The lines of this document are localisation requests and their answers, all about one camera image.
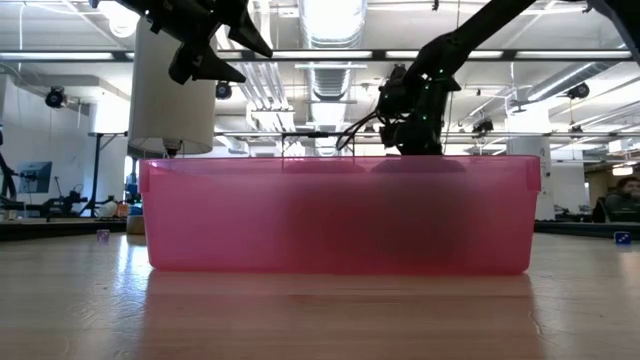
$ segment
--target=wooden table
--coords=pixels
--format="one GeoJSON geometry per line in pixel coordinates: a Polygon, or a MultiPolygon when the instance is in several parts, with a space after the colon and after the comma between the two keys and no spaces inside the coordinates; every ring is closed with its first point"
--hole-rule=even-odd
{"type": "Polygon", "coordinates": [[[527,276],[152,271],[112,236],[0,244],[0,359],[638,359],[640,248],[536,236],[527,276]]]}

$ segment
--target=white cylindrical container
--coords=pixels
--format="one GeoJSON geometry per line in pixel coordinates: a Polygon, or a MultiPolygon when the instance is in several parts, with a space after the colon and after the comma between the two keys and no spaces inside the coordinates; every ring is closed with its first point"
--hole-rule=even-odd
{"type": "Polygon", "coordinates": [[[180,43],[150,27],[141,19],[136,33],[129,144],[165,153],[165,144],[182,141],[178,154],[211,152],[216,82],[171,80],[169,65],[180,43]]]}

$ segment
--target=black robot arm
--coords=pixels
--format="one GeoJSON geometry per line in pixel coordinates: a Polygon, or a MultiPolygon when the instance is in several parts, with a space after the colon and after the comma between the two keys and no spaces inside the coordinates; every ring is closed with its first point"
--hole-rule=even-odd
{"type": "MultiPolygon", "coordinates": [[[[377,117],[384,124],[382,143],[396,146],[403,155],[441,155],[447,99],[450,92],[461,90],[453,76],[473,50],[533,3],[535,0],[492,0],[460,28],[425,45],[409,69],[394,71],[380,88],[376,111],[365,118],[377,117]]],[[[640,63],[640,1],[589,0],[589,5],[613,21],[640,63]]],[[[353,131],[350,137],[364,126],[365,119],[347,130],[353,131]]],[[[339,139],[338,148],[342,147],[339,139]]]]}

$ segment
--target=desk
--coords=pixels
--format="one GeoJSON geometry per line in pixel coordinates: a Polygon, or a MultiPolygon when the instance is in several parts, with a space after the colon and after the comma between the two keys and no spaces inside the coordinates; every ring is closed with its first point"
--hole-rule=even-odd
{"type": "Polygon", "coordinates": [[[112,235],[0,243],[13,359],[637,359],[640,248],[536,235],[527,276],[152,271],[112,235]]]}

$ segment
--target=pink plastic bin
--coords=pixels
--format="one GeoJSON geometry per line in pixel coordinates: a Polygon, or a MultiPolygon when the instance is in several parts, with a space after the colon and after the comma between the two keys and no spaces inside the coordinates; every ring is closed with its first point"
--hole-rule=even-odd
{"type": "Polygon", "coordinates": [[[158,269],[519,274],[540,190],[533,156],[142,162],[158,269]]]}

